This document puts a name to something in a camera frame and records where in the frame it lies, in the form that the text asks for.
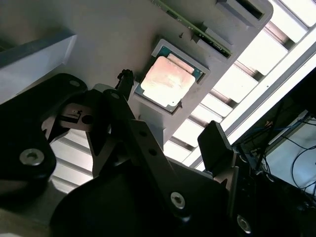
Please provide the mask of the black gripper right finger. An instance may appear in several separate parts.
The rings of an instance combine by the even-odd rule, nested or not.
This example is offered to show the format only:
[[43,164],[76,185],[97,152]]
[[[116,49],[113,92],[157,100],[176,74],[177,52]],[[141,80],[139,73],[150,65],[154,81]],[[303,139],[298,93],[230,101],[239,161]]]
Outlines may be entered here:
[[227,216],[238,237],[256,234],[255,191],[251,166],[230,145],[221,125],[211,121],[199,135],[205,170],[228,193]]

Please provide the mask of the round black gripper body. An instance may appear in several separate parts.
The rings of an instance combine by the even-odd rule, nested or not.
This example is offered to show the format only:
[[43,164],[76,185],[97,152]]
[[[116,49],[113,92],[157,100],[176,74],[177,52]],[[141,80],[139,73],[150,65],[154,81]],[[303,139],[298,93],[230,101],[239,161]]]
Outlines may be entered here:
[[167,213],[140,168],[130,161],[67,194],[50,221],[53,237],[230,237],[228,192],[209,176],[177,162],[188,222]]

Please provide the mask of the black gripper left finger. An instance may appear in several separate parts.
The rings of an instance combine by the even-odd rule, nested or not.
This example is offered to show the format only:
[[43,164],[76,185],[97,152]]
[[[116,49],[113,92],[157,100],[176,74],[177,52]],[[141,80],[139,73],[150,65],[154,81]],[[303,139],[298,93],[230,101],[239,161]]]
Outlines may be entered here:
[[189,219],[183,187],[147,124],[127,99],[133,72],[122,71],[115,88],[88,90],[80,79],[58,74],[0,107],[0,206],[15,212],[41,202],[56,167],[51,143],[70,129],[87,133],[94,178],[130,161],[140,168],[175,219]]

